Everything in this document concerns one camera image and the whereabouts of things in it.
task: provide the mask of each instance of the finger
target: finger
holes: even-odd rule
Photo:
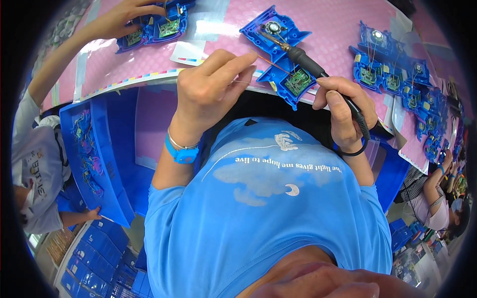
[[[244,82],[250,83],[252,81],[252,76],[256,69],[257,67],[255,65],[251,65],[247,67],[244,71],[242,71],[238,75],[239,77],[237,78],[237,81],[241,81],[241,82],[232,83],[232,89],[230,89],[230,91],[228,92],[228,97],[231,98],[230,100],[233,101],[234,104],[239,98],[239,96],[245,91],[245,89],[249,85]]]
[[[315,100],[313,101],[313,106],[312,106],[314,110],[322,109],[328,104],[326,102],[326,93],[328,91],[329,90],[326,89],[325,87],[318,88],[315,94]]]
[[[343,77],[319,78],[317,82],[328,90],[336,90],[351,97],[353,103],[362,111],[368,126],[373,127],[376,124],[378,118],[375,115],[374,102],[358,84]]]
[[[331,90],[326,93],[326,102],[330,108],[333,129],[340,132],[346,132],[354,129],[353,120],[351,119],[351,110],[344,101],[341,94]]]
[[[236,57],[236,55],[224,49],[215,50],[200,66],[197,67],[197,72],[210,76]]]
[[[146,5],[146,6],[136,7],[133,10],[132,19],[139,16],[145,16],[147,14],[159,14],[161,16],[165,16],[166,10],[156,5]]]
[[[337,288],[326,298],[378,298],[379,286],[375,283],[355,282]]]
[[[125,26],[124,29],[122,30],[121,34],[123,36],[126,36],[126,35],[129,35],[129,34],[132,34],[138,30],[141,30],[143,27],[139,24],[135,24],[135,25],[132,25],[132,26]]]
[[[215,89],[222,90],[228,86],[239,73],[249,67],[257,58],[258,54],[256,52],[249,52],[227,62],[210,76],[210,79],[216,82]]]
[[[135,0],[136,6],[144,6],[144,5],[149,5],[152,3],[164,3],[164,0]]]

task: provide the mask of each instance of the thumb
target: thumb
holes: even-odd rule
[[[132,34],[138,30],[142,29],[142,26],[140,24],[134,24],[134,25],[131,25],[131,26],[125,26],[124,29],[121,31],[121,34],[123,36],[126,36],[126,35],[129,35],[129,34]]]
[[[335,90],[328,91],[326,93],[326,102],[330,108],[332,122],[335,125],[335,129],[341,130],[354,128],[353,120],[351,119],[351,110],[341,94]]]

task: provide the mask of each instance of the blue plastic tray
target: blue plastic tray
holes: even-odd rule
[[[96,142],[97,154],[104,168],[103,175],[95,176],[95,181],[103,188],[102,197],[94,194],[83,181],[81,167],[82,158],[78,152],[78,145],[71,134],[74,120],[85,109],[91,110],[93,136]],[[101,206],[100,215],[103,215],[125,227],[130,227],[134,219],[134,211],[122,187],[109,136],[109,127],[104,98],[96,97],[94,101],[87,100],[78,104],[71,104],[60,109],[60,120],[63,141],[70,162],[71,171],[76,185],[86,206],[92,210]]]

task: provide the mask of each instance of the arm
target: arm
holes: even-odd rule
[[[177,110],[169,127],[178,145],[197,144],[202,134],[225,116],[247,87],[243,82],[251,81],[255,71],[251,64],[256,59],[255,52],[237,57],[219,49],[200,66],[181,71],[177,79]],[[242,82],[233,82],[237,75]],[[163,145],[152,185],[158,190],[186,186],[193,168],[193,164],[176,163]]]
[[[444,171],[448,170],[451,162],[452,162],[452,153],[450,152],[450,150],[447,150],[446,157],[444,158],[444,162],[442,163],[442,167],[444,168]],[[434,204],[441,197],[441,195],[437,192],[436,187],[439,184],[439,181],[442,178],[442,176],[443,176],[442,170],[438,168],[424,182],[424,186],[422,190],[429,206],[432,206],[432,204]],[[436,212],[439,210],[440,205],[441,204],[438,203],[435,206],[431,207],[430,209],[431,216],[436,214]]]
[[[98,215],[99,210],[101,210],[101,207],[97,207],[87,213],[61,211],[59,213],[61,221],[63,222],[63,228],[81,224],[92,219],[101,219],[101,215]]]
[[[320,88],[316,92],[313,109],[322,109],[328,105],[331,112],[331,135],[334,142],[343,152],[359,151],[362,148],[361,137],[363,135],[358,124],[352,119],[351,110],[340,93],[351,97],[361,109],[370,129],[378,121],[373,100],[358,84],[343,77],[319,78],[317,82]],[[373,172],[364,152],[358,156],[345,156],[343,159],[352,169],[360,186],[374,184]]]
[[[146,14],[165,15],[165,11],[161,7],[155,5],[143,6],[153,2],[154,0],[125,0],[67,39],[51,54],[28,86],[28,91],[36,105],[41,106],[66,66],[87,43],[96,39],[120,38],[137,31],[140,28],[139,24],[124,26],[129,20],[137,16]]]
[[[353,145],[341,148],[341,150],[346,153],[354,153],[358,152],[362,146],[360,140]],[[352,169],[360,186],[372,186],[374,184],[373,172],[364,152],[358,156],[344,156],[343,160]]]

